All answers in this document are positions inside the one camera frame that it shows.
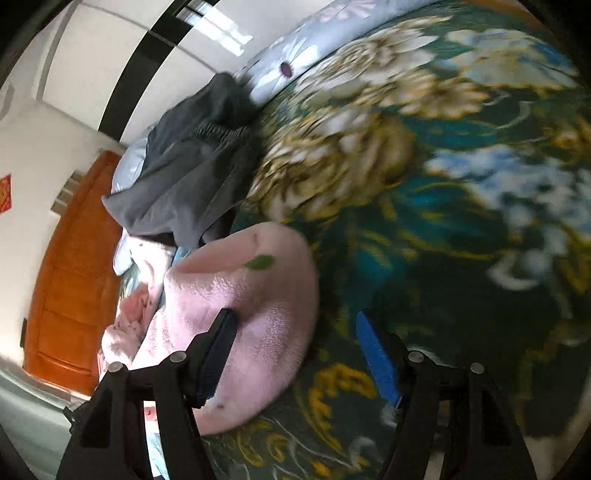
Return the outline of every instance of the white flower pattern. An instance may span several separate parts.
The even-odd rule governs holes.
[[[298,97],[336,87],[345,87],[351,95],[367,85],[384,85],[395,75],[431,62],[435,55],[423,47],[438,37],[424,35],[420,28],[448,19],[409,20],[348,43],[298,80]]]
[[[359,18],[369,18],[371,14],[368,10],[376,7],[372,0],[352,0],[348,4],[334,4],[326,7],[319,13],[320,21],[327,23],[333,18],[337,20],[347,20],[350,15],[356,15]]]
[[[571,77],[578,74],[571,62],[554,47],[521,31],[456,30],[446,38],[472,49],[440,64],[459,70],[461,77],[473,82],[538,92],[576,86]]]
[[[567,255],[568,239],[561,224],[591,241],[591,174],[587,170],[575,176],[555,158],[527,164],[507,145],[469,153],[440,150],[425,169],[462,179],[488,208],[502,212],[514,235],[541,225],[543,248],[506,254],[491,269],[491,278],[505,288],[533,288],[549,272],[554,257]],[[530,280],[512,276],[517,265],[529,273]]]

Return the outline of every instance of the dark gray clothing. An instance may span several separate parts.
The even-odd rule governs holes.
[[[262,151],[255,116],[233,77],[217,74],[163,115],[138,180],[104,196],[105,208],[131,235],[169,232],[180,247],[227,235],[229,222],[217,221],[247,194]]]

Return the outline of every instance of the window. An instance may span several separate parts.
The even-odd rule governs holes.
[[[215,40],[237,57],[244,53],[244,45],[252,40],[251,35],[242,34],[238,25],[203,0],[191,0],[177,14],[177,18]]]

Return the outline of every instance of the bed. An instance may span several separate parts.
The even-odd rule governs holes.
[[[267,154],[233,230],[302,232],[322,304],[294,385],[206,439],[220,477],[378,474],[397,419],[362,310],[436,361],[484,364],[540,478],[589,424],[591,103],[537,21],[475,3],[329,5],[241,73]]]

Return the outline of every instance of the screw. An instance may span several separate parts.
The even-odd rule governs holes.
[[[185,352],[178,351],[178,352],[174,352],[170,356],[170,361],[174,364],[179,364],[181,362],[184,362],[186,358],[187,358],[187,354]]]
[[[122,368],[123,368],[123,364],[121,362],[113,362],[112,364],[109,364],[109,367],[107,368],[107,370],[109,372],[111,372],[112,374],[114,374],[115,372],[118,372]]]
[[[476,375],[482,375],[484,373],[484,366],[474,362],[472,365],[470,365],[470,370],[472,370],[472,372],[474,372]]]
[[[408,359],[415,364],[419,364],[425,360],[425,356],[421,352],[410,352]]]

